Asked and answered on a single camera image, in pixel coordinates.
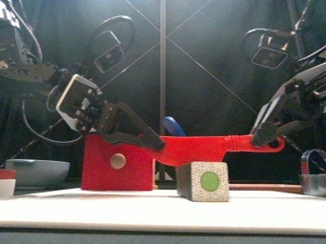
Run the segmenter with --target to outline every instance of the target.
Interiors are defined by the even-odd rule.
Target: red plastic tool
[[[253,136],[162,136],[166,141],[164,149],[158,152],[148,150],[150,156],[160,163],[180,166],[194,161],[222,162],[227,152],[277,153],[285,148],[285,141],[278,139],[279,145],[254,147]]]

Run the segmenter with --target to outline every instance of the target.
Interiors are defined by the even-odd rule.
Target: green dot
[[[219,188],[219,176],[214,172],[204,172],[200,178],[200,184],[206,191],[214,192]]]

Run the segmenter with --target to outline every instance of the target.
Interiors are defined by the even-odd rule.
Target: black cable
[[[21,116],[23,116],[23,122],[25,124],[25,127],[27,129],[29,130],[29,132],[43,141],[48,142],[49,144],[55,145],[55,146],[71,146],[72,144],[77,143],[83,138],[84,138],[84,135],[80,134],[80,136],[73,139],[73,140],[69,140],[69,141],[56,141],[56,140],[52,140],[47,137],[44,137],[41,134],[39,134],[33,128],[31,127],[28,121],[27,121],[27,117],[25,117],[25,100],[21,101]]]
[[[318,49],[315,52],[313,52],[309,56],[301,58],[298,62],[305,62],[310,60],[311,58],[317,57],[321,53],[326,51],[326,46],[323,46],[321,49]]]
[[[131,35],[130,35],[130,39],[128,39],[128,43],[127,45],[124,45],[124,47],[122,47],[122,49],[126,51],[130,46],[132,45],[134,41],[135,41],[135,26],[134,26],[134,21],[128,16],[124,15],[118,15],[110,19],[107,19],[95,29],[92,35],[91,35],[91,39],[90,39],[90,45],[88,45],[88,50],[91,49],[92,43],[94,41],[98,39],[98,37],[106,32],[108,31],[108,27],[112,26],[114,24],[119,23],[119,22],[126,22],[131,28]]]
[[[242,42],[240,42],[240,46],[242,46],[242,51],[243,51],[243,54],[244,54],[244,58],[247,60],[247,62],[251,63],[251,59],[250,59],[250,56],[249,56],[249,53],[246,52],[246,43],[247,43],[247,39],[250,36],[253,36],[253,34],[257,34],[257,33],[277,33],[275,30],[270,30],[270,29],[253,29],[250,30],[242,37]]]
[[[17,12],[16,12],[16,10],[15,10],[13,5],[12,5],[11,2],[9,2],[9,5],[8,5],[8,6],[9,6],[11,11],[12,11],[13,14],[15,14],[17,20],[19,20],[20,23],[23,24],[23,26],[24,26],[24,28],[25,28],[25,30],[27,30],[29,36],[31,36],[32,39],[33,39],[33,42],[35,42],[35,45],[36,45],[36,52],[37,52],[37,61],[39,61],[39,63],[41,63],[43,55],[41,55],[41,46],[40,46],[39,40],[37,40],[37,38],[36,38],[36,36],[35,36],[35,34],[33,34],[31,28],[28,27],[28,25],[25,24],[25,22],[24,22],[24,20],[21,19],[20,15],[17,14]]]

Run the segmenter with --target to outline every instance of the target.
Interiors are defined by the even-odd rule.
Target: black backdrop
[[[247,134],[261,106],[269,101],[290,77],[279,68],[267,70],[249,64],[243,58],[243,34],[257,28],[291,31],[287,2],[283,0],[167,0],[162,12],[159,0],[29,0],[27,15],[35,24],[44,61],[68,67],[81,62],[88,38],[96,26],[110,17],[128,15],[136,28],[136,39],[120,64],[95,82],[107,99],[124,101],[159,132],[160,72],[166,71],[166,115],[175,118],[187,135]],[[305,1],[295,3],[297,14]],[[314,7],[311,27],[303,31],[305,52],[325,45],[322,8]],[[160,26],[160,16],[166,25]],[[166,64],[160,63],[160,30],[167,33]],[[112,27],[122,42],[128,38],[123,24]],[[1,94],[1,160],[33,138],[25,130],[17,112],[8,125],[13,99]],[[28,116],[41,131],[56,121],[37,102],[29,104]],[[72,138],[65,126],[52,133],[55,138]],[[290,135],[302,150],[323,147],[315,142],[311,129]],[[57,159],[71,162],[69,175],[80,176],[83,143],[57,148],[37,143],[19,157]],[[279,153],[230,152],[231,181],[297,182],[301,154],[286,146]]]

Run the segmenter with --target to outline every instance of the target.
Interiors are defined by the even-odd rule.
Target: table surface
[[[326,198],[231,191],[230,202],[192,202],[175,190],[69,189],[0,199],[0,227],[326,235]]]

